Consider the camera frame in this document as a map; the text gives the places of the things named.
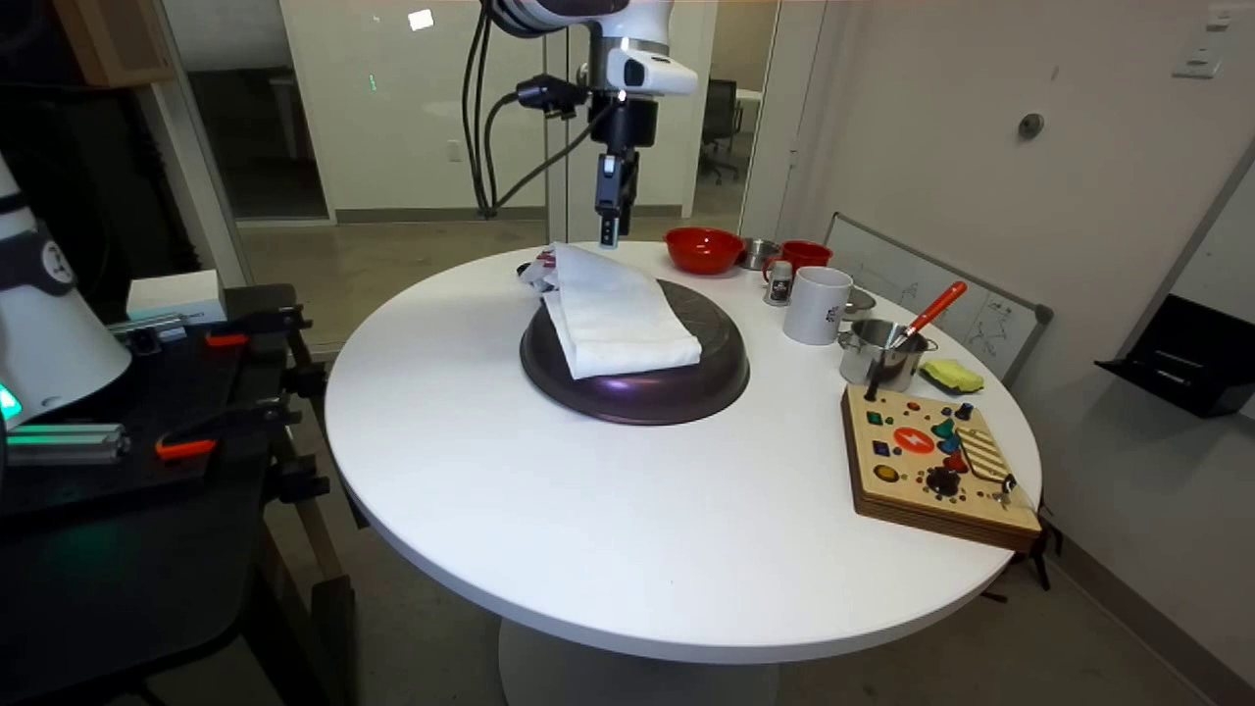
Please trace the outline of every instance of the round white table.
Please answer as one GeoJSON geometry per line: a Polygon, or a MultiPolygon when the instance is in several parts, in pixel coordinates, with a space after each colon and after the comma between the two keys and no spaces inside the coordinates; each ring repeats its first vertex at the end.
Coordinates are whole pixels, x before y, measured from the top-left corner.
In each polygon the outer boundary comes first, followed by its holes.
{"type": "MultiPolygon", "coordinates": [[[[612,257],[716,296],[743,330],[750,386],[719,415],[615,427],[542,396],[518,342],[534,251],[425,278],[346,342],[329,445],[372,530],[417,570],[564,644],[708,668],[777,668],[902,638],[972,601],[1014,549],[862,519],[851,507],[841,343],[784,338],[759,275],[700,278],[659,241],[612,257]]],[[[984,373],[972,402],[1025,495],[1040,445],[984,373]]]]}

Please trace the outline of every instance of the wooden tray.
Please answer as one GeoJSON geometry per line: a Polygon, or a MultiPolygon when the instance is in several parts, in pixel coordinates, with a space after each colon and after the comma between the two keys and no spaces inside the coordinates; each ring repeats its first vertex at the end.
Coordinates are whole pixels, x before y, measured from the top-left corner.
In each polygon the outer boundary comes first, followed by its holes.
{"type": "Polygon", "coordinates": [[[1036,507],[995,445],[980,406],[862,383],[845,392],[857,509],[1027,554],[1036,507]]]}

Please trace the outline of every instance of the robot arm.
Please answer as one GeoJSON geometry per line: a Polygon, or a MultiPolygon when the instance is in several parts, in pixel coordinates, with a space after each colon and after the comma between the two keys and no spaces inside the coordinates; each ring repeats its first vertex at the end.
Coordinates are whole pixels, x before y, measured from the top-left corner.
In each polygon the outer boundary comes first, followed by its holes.
{"type": "Polygon", "coordinates": [[[72,262],[0,158],[0,422],[74,402],[126,363],[130,349],[79,296],[72,262]]]}
{"type": "Polygon", "coordinates": [[[671,61],[671,0],[483,0],[512,35],[548,35],[574,24],[594,31],[594,139],[599,241],[628,235],[641,145],[654,145],[659,92],[689,92],[700,73],[671,61]]]}

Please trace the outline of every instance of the small bowl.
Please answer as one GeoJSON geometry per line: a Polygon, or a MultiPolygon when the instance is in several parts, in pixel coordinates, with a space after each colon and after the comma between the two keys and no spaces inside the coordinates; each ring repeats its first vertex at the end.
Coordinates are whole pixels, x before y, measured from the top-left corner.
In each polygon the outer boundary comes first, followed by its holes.
{"type": "Polygon", "coordinates": [[[719,228],[674,228],[668,231],[668,251],[680,270],[721,275],[739,262],[743,239],[719,228]]]}
{"type": "Polygon", "coordinates": [[[787,257],[791,270],[799,270],[799,268],[828,268],[828,262],[832,262],[832,248],[810,241],[810,239],[784,239],[784,241],[782,241],[782,257],[787,257]]]}

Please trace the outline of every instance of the doorway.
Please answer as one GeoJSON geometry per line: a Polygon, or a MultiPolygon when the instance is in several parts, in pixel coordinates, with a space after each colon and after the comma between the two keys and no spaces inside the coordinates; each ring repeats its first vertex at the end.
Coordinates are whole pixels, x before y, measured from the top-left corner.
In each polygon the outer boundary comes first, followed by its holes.
{"type": "Polygon", "coordinates": [[[708,125],[695,188],[695,220],[739,228],[743,190],[755,158],[755,134],[765,92],[769,37],[777,0],[721,0],[708,82],[708,125]]]}
{"type": "Polygon", "coordinates": [[[166,0],[231,220],[326,220],[279,0],[166,0]]]}

